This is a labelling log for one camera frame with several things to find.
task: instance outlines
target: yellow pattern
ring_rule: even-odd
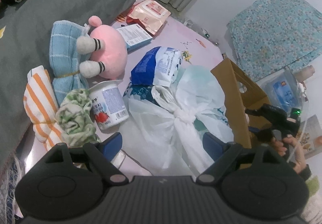
[[[182,51],[181,55],[182,55],[182,58],[184,59],[184,61],[187,61],[188,63],[191,64],[190,59],[191,59],[192,55],[189,53],[188,50]]]
[[[2,29],[0,29],[0,38],[3,37],[4,30],[5,30],[5,26]]]
[[[116,19],[115,19],[115,21],[117,21],[117,22],[125,22],[126,21],[126,17],[127,16],[124,16],[122,13],[120,14],[120,15],[118,15],[117,17],[116,17]]]

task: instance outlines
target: blue patterned cloth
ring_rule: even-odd
[[[3,174],[0,175],[0,223],[12,224],[15,222],[14,192],[23,171],[16,154],[13,154],[4,165]]]
[[[148,100],[148,101],[152,102],[153,104],[159,106],[159,104],[152,97],[152,94],[151,94],[152,87],[153,87],[153,85],[151,85],[151,86],[132,85],[132,83],[130,82],[130,84],[128,85],[127,89],[124,92],[123,97],[125,97],[125,96],[130,97],[131,95],[138,95],[138,96],[140,96],[140,99]]]
[[[257,0],[227,27],[254,81],[286,66],[296,72],[322,53],[322,14],[305,0]]]
[[[62,20],[54,22],[50,37],[49,62],[54,72],[53,89],[60,106],[67,93],[73,89],[88,89],[87,80],[80,74],[66,76],[79,71],[79,64],[88,60],[91,54],[78,55],[76,40],[88,36],[88,27]]]

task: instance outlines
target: plush toy leg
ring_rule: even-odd
[[[104,49],[105,42],[101,39],[82,36],[77,39],[76,47],[79,54],[87,54],[96,50]]]
[[[105,65],[103,62],[87,60],[79,65],[79,71],[85,78],[89,79],[105,71]]]

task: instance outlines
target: hand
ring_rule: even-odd
[[[287,138],[283,139],[284,143],[287,143],[294,148],[298,144],[298,140],[293,137],[292,135],[288,135]],[[284,144],[281,141],[277,141],[276,138],[273,138],[272,140],[272,146],[273,148],[278,152],[280,156],[284,156],[286,152],[286,148],[284,147]],[[303,169],[306,167],[306,161],[304,157],[304,151],[301,146],[299,146],[295,151],[295,167],[293,168],[297,174],[299,174]]]

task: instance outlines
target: striped towel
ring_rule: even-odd
[[[89,28],[89,25],[83,27],[66,20],[53,24],[49,62],[55,75],[53,89],[59,107],[68,92],[88,89],[86,79],[79,73],[79,64],[88,60],[91,54],[79,55],[76,40],[80,36],[88,36]]]
[[[48,71],[43,66],[30,70],[27,78],[24,107],[37,139],[48,151],[57,143],[64,142],[61,137],[63,130],[55,121],[58,105]]]

